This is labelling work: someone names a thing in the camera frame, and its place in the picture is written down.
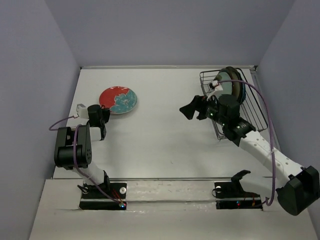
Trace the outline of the red and blue floral plate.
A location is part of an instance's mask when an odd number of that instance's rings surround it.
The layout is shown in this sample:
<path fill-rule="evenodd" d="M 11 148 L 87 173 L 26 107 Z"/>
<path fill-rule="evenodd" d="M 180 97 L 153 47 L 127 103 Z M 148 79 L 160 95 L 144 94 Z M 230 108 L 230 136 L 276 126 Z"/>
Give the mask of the red and blue floral plate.
<path fill-rule="evenodd" d="M 99 104 L 108 108 L 113 115 L 129 113 L 137 103 L 138 97 L 136 93 L 124 86 L 109 87 L 99 96 Z"/>

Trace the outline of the mint green flower plate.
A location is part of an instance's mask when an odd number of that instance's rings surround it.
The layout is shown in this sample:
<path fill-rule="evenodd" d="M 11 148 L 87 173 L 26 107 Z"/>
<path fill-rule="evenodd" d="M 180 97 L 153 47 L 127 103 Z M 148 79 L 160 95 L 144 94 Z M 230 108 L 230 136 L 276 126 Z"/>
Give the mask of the mint green flower plate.
<path fill-rule="evenodd" d="M 219 72 L 218 75 L 216 75 L 216 77 L 218 77 L 219 81 L 231 80 L 230 75 L 226 72 Z M 220 85 L 222 86 L 222 90 L 216 92 L 215 95 L 217 98 L 219 98 L 221 95 L 232 95 L 233 83 L 231 81 L 223 82 Z"/>

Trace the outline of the grey rimmed cream plate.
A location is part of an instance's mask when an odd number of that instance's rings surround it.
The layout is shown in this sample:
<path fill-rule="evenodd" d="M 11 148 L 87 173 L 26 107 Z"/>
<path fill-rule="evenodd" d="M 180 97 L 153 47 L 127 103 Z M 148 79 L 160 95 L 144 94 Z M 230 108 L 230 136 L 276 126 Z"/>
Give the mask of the grey rimmed cream plate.
<path fill-rule="evenodd" d="M 232 80 L 238 80 L 239 82 L 232 82 L 232 95 L 237 98 L 237 101 L 242 104 L 244 98 L 244 85 L 240 82 L 243 81 L 239 72 L 232 66 L 227 66 L 227 73 Z"/>

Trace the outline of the teal scalloped beaded plate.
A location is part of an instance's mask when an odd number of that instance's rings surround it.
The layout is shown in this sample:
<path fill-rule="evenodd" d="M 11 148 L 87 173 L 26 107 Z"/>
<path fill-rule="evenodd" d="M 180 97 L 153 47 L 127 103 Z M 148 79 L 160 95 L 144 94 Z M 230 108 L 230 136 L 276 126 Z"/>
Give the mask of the teal scalloped beaded plate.
<path fill-rule="evenodd" d="M 244 80 L 242 76 L 240 76 L 240 80 L 242 81 L 242 83 L 241 83 L 241 99 L 239 100 L 239 102 L 242 104 L 247 98 L 247 91 L 246 91 L 246 84 L 244 84 Z"/>

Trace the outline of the dark teal blossom plate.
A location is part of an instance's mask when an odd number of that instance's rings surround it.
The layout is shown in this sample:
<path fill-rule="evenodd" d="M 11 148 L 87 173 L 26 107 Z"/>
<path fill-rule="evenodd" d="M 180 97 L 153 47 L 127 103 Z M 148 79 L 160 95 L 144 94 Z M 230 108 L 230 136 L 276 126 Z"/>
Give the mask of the dark teal blossom plate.
<path fill-rule="evenodd" d="M 232 80 L 238 80 L 238 81 L 240 80 L 239 78 L 240 75 L 235 68 L 229 67 L 229 71 L 230 71 Z M 232 95 L 237 98 L 238 102 L 240 102 L 241 95 L 242 95 L 242 87 L 239 82 L 232 82 Z"/>

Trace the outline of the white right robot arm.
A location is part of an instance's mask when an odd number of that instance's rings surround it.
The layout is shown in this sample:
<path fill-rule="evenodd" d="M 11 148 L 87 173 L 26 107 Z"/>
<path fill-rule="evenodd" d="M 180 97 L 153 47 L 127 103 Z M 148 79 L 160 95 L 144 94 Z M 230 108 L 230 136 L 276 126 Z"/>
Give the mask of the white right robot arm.
<path fill-rule="evenodd" d="M 196 95 L 179 111 L 188 119 L 210 119 L 221 125 L 224 136 L 252 155 L 271 172 L 272 180 L 255 178 L 249 170 L 231 177 L 230 190 L 235 196 L 255 193 L 270 206 L 277 200 L 290 215 L 297 216 L 320 198 L 320 174 L 313 167 L 304 167 L 276 149 L 256 128 L 240 116 L 240 103 L 233 95 L 223 94 L 209 100 Z"/>

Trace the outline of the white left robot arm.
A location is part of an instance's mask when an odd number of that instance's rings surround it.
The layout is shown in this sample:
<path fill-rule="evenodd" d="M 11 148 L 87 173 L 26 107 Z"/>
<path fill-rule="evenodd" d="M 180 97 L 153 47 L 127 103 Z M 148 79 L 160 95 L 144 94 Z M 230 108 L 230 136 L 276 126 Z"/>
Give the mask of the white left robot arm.
<path fill-rule="evenodd" d="M 57 132 L 54 148 L 54 164 L 58 168 L 78 174 L 87 185 L 86 193 L 93 190 L 97 196 L 113 200 L 109 196 L 111 183 L 105 170 L 99 168 L 93 161 L 91 133 L 97 134 L 95 141 L 103 141 L 107 134 L 106 123 L 110 119 L 111 111 L 104 105 L 94 104 L 85 107 L 77 106 L 77 113 L 69 116 L 49 127 Z M 70 119 L 84 119 L 86 124 L 70 126 L 55 126 Z"/>

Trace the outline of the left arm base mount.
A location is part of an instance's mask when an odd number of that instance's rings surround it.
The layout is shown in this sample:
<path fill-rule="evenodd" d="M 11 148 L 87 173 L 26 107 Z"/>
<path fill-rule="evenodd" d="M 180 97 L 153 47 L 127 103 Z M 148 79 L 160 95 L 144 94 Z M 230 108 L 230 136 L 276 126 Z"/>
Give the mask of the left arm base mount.
<path fill-rule="evenodd" d="M 81 210 L 124 211 L 127 209 L 127 183 L 111 182 L 110 190 L 100 187 L 110 198 L 101 193 L 94 185 L 77 185 L 81 191 L 79 208 Z"/>

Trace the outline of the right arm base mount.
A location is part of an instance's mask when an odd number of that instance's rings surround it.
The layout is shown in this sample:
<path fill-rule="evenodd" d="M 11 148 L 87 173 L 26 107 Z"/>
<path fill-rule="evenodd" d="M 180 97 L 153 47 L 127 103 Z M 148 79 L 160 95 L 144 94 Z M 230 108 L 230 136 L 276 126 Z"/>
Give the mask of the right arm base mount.
<path fill-rule="evenodd" d="M 231 181 L 215 182 L 211 195 L 217 210 L 263 209 L 260 195 L 244 192 Z"/>

